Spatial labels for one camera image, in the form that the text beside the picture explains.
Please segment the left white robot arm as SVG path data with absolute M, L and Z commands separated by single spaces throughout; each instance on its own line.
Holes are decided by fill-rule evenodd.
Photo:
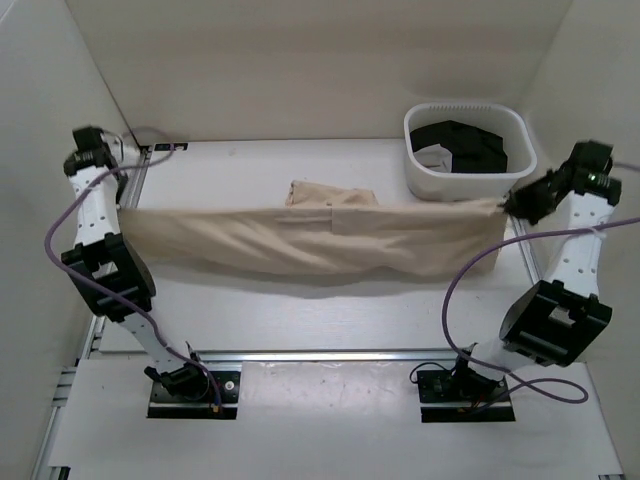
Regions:
M 63 169 L 79 201 L 76 237 L 60 261 L 91 312 L 123 327 L 151 357 L 145 374 L 173 396 L 198 400 L 208 393 L 210 377 L 198 357 L 176 351 L 151 318 L 154 280 L 121 232 L 125 152 L 123 145 L 109 146 L 108 135 L 94 126 L 73 131 L 76 150 Z

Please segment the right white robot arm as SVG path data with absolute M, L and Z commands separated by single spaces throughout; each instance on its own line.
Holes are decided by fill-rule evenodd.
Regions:
M 532 225 L 554 212 L 584 234 L 564 238 L 543 278 L 507 311 L 497 338 L 465 349 L 449 375 L 460 399 L 491 394 L 506 372 L 525 366 L 570 365 L 609 324 L 611 307 L 599 300 L 597 268 L 606 223 L 621 197 L 610 177 L 612 146 L 589 140 L 574 145 L 557 170 L 512 192 L 509 215 Z

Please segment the beige trousers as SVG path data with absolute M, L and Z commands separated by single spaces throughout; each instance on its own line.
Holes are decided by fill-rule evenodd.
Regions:
M 118 220 L 149 262 L 280 276 L 389 269 L 443 278 L 503 240 L 508 216 L 495 198 L 383 205 L 371 190 L 294 181 L 279 207 L 122 209 Z

